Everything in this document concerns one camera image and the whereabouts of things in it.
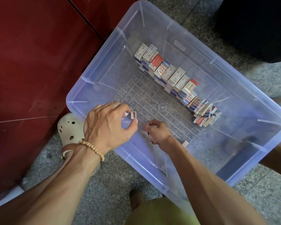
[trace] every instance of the forearm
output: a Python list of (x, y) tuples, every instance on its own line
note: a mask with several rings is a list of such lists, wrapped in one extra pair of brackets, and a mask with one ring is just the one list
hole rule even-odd
[(266, 224), (242, 196), (192, 157), (177, 140), (169, 139), (164, 147), (201, 225)]
[(90, 148), (79, 145), (19, 224), (71, 224), (85, 186), (99, 162), (100, 157)]

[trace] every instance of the leg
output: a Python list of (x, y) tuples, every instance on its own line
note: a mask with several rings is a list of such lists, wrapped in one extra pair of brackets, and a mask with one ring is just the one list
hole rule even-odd
[[(74, 150), (77, 144), (68, 144), (63, 147), (63, 151)], [(63, 169), (67, 164), (73, 151), (69, 151), (65, 155), (65, 161), (61, 167), (55, 171), (51, 176), (46, 178), (44, 181), (38, 185), (27, 190), (25, 193), (16, 197), (15, 199), (7, 202), (6, 204), (0, 206), (0, 224), (15, 224), (19, 218), (29, 209), (36, 198), (41, 194), (41, 192), (47, 187), (47, 185), (56, 177), (57, 174)]]
[(281, 143), (270, 151), (259, 163), (281, 174)]
[(129, 192), (129, 198), (130, 198), (131, 211), (136, 209), (141, 203), (145, 201), (143, 198), (143, 193), (137, 189), (133, 189)]

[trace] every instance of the plastic storage bin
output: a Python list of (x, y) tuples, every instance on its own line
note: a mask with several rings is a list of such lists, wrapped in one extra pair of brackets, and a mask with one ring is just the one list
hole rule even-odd
[[(192, 124), (190, 111), (139, 70), (134, 54), (153, 44), (198, 81), (195, 92), (222, 112), (212, 126)], [(141, 133), (147, 120), (169, 126), (187, 150), (234, 185), (281, 141), (281, 108), (177, 22), (148, 1), (134, 3), (67, 96), (82, 121), (97, 104), (118, 100), (138, 112), (139, 130), (116, 152), (187, 212), (191, 206), (168, 155)], [(131, 119), (122, 120), (126, 128)]]

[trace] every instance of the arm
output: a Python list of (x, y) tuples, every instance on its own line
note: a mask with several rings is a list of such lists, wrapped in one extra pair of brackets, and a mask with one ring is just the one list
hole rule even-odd
[(144, 131), (149, 132), (171, 158), (201, 225), (267, 224), (238, 192), (192, 157), (163, 122), (153, 120), (146, 124)]
[[(121, 119), (125, 112), (130, 112), (130, 108), (118, 102), (96, 106), (86, 118), (84, 140), (104, 155), (128, 141), (136, 132), (138, 121), (133, 120), (124, 130)], [(70, 225), (88, 179), (99, 162), (100, 157), (93, 150), (78, 145), (70, 161), (32, 203), (18, 224)]]

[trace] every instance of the hand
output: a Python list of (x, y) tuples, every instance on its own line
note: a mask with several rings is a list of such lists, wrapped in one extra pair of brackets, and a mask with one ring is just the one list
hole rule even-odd
[(121, 120), (125, 112), (130, 112), (130, 108), (124, 103), (97, 105), (86, 117), (84, 140), (93, 144), (104, 155), (130, 140), (138, 129), (138, 120), (133, 119), (129, 127), (123, 129)]
[(143, 130), (148, 132), (156, 141), (156, 143), (151, 141), (152, 144), (158, 144), (162, 150), (164, 150), (163, 148), (165, 147), (163, 146), (166, 145), (169, 139), (174, 139), (167, 125), (162, 121), (153, 119), (152, 121), (146, 123)]

